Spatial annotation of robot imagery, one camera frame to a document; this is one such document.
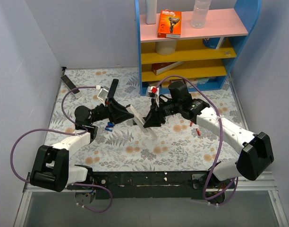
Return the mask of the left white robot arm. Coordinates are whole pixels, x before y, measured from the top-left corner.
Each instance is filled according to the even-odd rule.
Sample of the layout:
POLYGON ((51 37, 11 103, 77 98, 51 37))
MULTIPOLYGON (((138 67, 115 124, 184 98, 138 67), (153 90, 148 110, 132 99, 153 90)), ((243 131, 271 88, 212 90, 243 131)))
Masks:
POLYGON ((91 168, 71 164, 69 159, 94 141, 98 131, 93 126, 94 122, 109 119, 111 123, 118 124, 134 118, 134 115, 113 98, 108 98, 94 109, 83 105, 77 107, 75 118, 76 130, 73 136, 51 146, 39 147, 29 178, 31 185, 56 192, 73 183, 78 183, 83 189, 91 188, 94 183, 90 175, 91 168))

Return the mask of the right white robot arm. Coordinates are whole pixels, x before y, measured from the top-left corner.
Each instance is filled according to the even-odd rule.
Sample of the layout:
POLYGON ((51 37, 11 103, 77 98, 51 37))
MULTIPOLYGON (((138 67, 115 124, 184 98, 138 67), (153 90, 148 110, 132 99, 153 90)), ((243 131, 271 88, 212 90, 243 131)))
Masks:
POLYGON ((209 170, 207 182, 212 188, 239 176, 254 181, 274 161, 271 140, 266 133, 255 134, 221 118, 207 102, 194 99, 182 81, 170 84, 169 91, 170 97, 167 98, 160 95, 156 87, 147 89, 151 107, 144 128, 160 127, 167 116, 180 114, 217 135, 239 154, 237 159, 219 162, 209 170))

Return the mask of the white remote control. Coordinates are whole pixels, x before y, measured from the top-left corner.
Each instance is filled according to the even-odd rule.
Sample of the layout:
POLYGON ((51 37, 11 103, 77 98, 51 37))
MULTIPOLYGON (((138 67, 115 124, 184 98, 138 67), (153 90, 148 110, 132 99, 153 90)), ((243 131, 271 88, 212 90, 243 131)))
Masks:
POLYGON ((137 126, 140 128, 140 130, 144 133, 144 134, 150 134, 151 137, 156 140, 157 139, 157 135, 156 133, 151 129, 151 128, 145 128, 144 127, 144 123, 145 120, 143 119, 143 117, 140 115, 140 113, 131 105, 127 105, 126 106, 127 111, 130 114, 134 115, 134 122, 137 124, 137 126))

